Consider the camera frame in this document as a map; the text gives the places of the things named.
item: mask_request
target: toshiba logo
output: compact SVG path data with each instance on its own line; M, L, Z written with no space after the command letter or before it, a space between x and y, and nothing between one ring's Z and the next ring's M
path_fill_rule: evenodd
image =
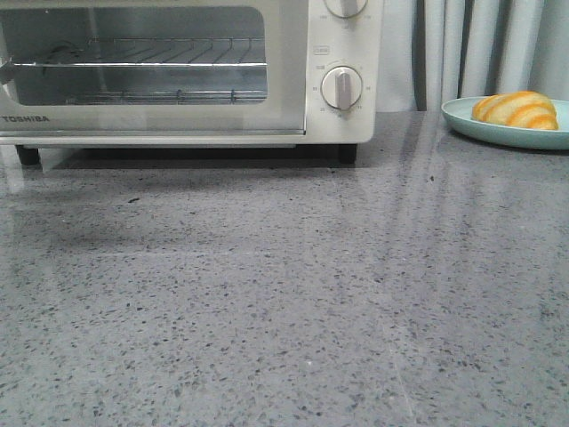
M24 122L49 122L47 116L0 116L5 122L24 123Z

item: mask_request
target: oven foot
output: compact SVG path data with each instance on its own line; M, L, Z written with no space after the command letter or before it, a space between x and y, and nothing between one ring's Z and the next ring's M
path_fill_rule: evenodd
M357 144L339 144L338 160L344 165L352 165L356 162Z
M16 152L20 158L20 163L24 166L32 166L39 164L39 150L38 149L26 149L23 145L16 146Z

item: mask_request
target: bread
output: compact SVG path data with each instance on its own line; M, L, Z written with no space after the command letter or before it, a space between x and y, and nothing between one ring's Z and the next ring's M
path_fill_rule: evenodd
M531 91L501 93L479 101L472 117L494 125L557 130L557 112L551 99Z

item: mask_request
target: plate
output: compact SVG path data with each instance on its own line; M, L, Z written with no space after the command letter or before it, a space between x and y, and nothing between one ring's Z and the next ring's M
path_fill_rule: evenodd
M569 149L569 101L552 101L557 110L558 131L492 125L472 119L472 107L485 98L459 98L441 108L446 123L455 131L494 144L521 149Z

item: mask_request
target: control knob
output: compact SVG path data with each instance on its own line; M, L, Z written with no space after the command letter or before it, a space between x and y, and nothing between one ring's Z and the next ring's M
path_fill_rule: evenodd
M350 109L362 96L362 77L350 67L332 69L322 81L322 96L331 107Z
M340 18L351 18L360 13L367 0L325 0L330 12Z

